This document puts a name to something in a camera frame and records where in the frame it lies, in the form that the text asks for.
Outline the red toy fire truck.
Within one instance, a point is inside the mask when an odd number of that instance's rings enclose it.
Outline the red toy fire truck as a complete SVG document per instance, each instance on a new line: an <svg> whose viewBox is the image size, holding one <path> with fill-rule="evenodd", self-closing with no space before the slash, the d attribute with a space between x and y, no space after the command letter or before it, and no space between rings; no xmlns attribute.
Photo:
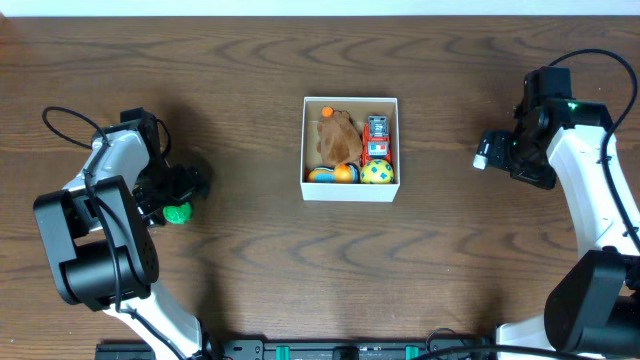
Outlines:
<svg viewBox="0 0 640 360"><path fill-rule="evenodd" d="M361 164L366 165L369 161L376 159L391 162L390 143L388 118L383 115L370 115L362 134Z"/></svg>

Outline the yellow ball with blue letters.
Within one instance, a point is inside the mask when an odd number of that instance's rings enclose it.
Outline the yellow ball with blue letters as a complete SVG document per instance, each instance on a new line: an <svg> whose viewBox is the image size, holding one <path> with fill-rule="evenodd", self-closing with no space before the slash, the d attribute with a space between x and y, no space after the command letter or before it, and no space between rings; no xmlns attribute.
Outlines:
<svg viewBox="0 0 640 360"><path fill-rule="evenodd" d="M392 165L383 159L372 159L361 170L360 182L363 184L392 184L395 175Z"/></svg>

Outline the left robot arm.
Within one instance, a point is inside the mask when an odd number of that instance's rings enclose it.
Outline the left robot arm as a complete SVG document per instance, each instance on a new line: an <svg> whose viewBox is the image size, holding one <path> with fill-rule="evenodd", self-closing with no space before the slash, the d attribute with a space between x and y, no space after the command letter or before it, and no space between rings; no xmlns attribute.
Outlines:
<svg viewBox="0 0 640 360"><path fill-rule="evenodd" d="M91 154L62 189L39 196L33 211L60 297L125 323L156 359L220 359L201 320L159 280L150 228L190 212L209 184L195 167L172 166L167 130L135 108L98 127Z"/></svg>

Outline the green round spinning top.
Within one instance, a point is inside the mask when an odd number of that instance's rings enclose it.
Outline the green round spinning top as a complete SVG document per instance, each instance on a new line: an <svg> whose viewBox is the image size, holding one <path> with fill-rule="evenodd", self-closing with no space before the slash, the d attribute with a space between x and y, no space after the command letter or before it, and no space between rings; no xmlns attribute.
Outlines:
<svg viewBox="0 0 640 360"><path fill-rule="evenodd" d="M193 215L193 209L189 202L182 205L165 206L163 216L171 224L184 225L189 222Z"/></svg>

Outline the orange and blue toy fish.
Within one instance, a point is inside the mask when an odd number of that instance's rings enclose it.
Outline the orange and blue toy fish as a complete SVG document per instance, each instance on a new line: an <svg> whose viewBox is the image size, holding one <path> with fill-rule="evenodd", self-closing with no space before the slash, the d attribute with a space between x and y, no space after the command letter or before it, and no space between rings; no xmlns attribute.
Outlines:
<svg viewBox="0 0 640 360"><path fill-rule="evenodd" d="M340 164L336 167L316 167L307 175L310 183L359 183L359 171L353 164Z"/></svg>

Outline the brown plush toy with orange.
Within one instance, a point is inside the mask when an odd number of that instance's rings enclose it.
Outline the brown plush toy with orange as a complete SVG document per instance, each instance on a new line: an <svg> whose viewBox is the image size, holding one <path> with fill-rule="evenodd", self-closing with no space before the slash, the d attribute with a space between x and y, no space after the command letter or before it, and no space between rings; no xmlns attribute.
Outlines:
<svg viewBox="0 0 640 360"><path fill-rule="evenodd" d="M317 152L325 166L356 163L362 155L360 135L347 111L323 107L317 124Z"/></svg>

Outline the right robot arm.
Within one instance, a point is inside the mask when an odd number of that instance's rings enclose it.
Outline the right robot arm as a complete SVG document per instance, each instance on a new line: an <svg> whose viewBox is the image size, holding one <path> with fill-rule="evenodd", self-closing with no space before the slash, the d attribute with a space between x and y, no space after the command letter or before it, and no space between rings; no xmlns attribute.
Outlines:
<svg viewBox="0 0 640 360"><path fill-rule="evenodd" d="M560 184L576 233L578 262L554 288L543 314L496 330L503 346L599 358L639 355L639 210L621 171L605 105L576 100L570 72L527 74L512 131L488 130L475 168L550 190Z"/></svg>

